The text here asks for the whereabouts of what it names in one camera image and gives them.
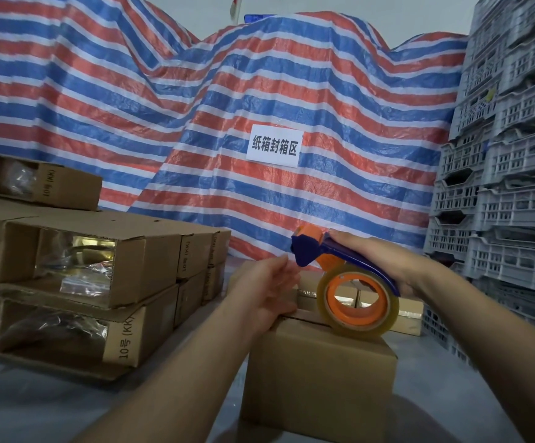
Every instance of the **hand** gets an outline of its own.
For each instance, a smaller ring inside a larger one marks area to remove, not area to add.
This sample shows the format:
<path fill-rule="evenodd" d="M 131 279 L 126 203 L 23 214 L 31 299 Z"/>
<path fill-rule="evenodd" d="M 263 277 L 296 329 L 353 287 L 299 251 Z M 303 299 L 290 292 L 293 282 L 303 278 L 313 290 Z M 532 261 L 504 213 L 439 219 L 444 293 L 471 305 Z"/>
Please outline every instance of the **hand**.
<path fill-rule="evenodd" d="M 296 303 L 286 294 L 298 284 L 300 268 L 287 255 L 247 264 L 233 274 L 234 286 L 225 303 L 236 308 L 253 335 L 265 333 L 278 315 L 293 313 Z"/>
<path fill-rule="evenodd" d="M 383 239 L 360 238 L 337 230 L 329 230 L 329 234 L 388 273 L 397 282 L 401 295 L 420 295 L 422 277 L 433 268 L 432 260 Z"/>

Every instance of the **white paper sign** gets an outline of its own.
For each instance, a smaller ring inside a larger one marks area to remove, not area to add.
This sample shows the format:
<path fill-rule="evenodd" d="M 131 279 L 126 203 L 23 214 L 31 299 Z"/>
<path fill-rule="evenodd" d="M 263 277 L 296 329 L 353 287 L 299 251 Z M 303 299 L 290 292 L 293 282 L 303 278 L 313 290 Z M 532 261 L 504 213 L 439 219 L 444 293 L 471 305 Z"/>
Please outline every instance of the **white paper sign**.
<path fill-rule="evenodd" d="M 297 168 L 303 135 L 301 130 L 254 124 L 249 137 L 247 160 Z"/>

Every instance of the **blue tape dispenser handle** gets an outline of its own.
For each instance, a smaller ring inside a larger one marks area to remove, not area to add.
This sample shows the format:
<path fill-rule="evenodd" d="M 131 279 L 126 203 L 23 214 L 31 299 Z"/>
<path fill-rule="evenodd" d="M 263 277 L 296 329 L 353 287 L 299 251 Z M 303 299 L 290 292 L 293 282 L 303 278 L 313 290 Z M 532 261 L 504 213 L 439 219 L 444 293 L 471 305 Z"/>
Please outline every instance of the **blue tape dispenser handle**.
<path fill-rule="evenodd" d="M 339 244 L 333 240 L 329 233 L 323 233 L 314 225 L 305 225 L 300 227 L 294 233 L 292 236 L 291 252 L 296 258 L 296 264 L 300 267 L 306 267 L 317 260 L 324 271 L 330 270 L 330 267 L 327 267 L 330 263 L 328 264 L 325 262 L 323 258 L 321 258 L 320 261 L 318 259 L 323 255 L 333 255 L 357 266 L 358 268 L 374 273 L 388 284 L 394 296 L 400 297 L 399 289 L 397 288 L 395 281 L 384 270 L 366 259 L 360 253 L 349 249 L 345 245 Z"/>

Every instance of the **forearm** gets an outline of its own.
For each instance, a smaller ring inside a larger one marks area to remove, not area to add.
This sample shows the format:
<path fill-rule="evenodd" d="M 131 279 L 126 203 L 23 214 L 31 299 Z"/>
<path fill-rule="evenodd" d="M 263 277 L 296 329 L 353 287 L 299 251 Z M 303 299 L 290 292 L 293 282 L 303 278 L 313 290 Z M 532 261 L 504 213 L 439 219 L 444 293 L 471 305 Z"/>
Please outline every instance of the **forearm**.
<path fill-rule="evenodd" d="M 252 339 L 225 300 L 166 365 L 75 441 L 204 442 Z"/>
<path fill-rule="evenodd" d="M 483 375 L 523 438 L 535 441 L 535 327 L 440 264 L 417 288 Z"/>

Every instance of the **tape dispenser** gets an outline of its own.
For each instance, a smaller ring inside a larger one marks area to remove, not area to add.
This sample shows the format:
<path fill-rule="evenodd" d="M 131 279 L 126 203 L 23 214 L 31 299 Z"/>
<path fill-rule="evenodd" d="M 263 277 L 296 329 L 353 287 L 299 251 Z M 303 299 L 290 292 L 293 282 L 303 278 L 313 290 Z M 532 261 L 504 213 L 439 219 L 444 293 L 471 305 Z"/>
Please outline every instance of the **tape dispenser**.
<path fill-rule="evenodd" d="M 312 224 L 294 232 L 291 252 L 300 267 L 316 261 L 325 271 L 317 287 L 316 300 L 322 318 L 337 334 L 368 339 L 390 330 L 399 314 L 399 290 L 381 268 Z M 339 302 L 335 298 L 336 289 L 354 280 L 372 289 L 378 300 L 365 308 L 352 308 Z"/>

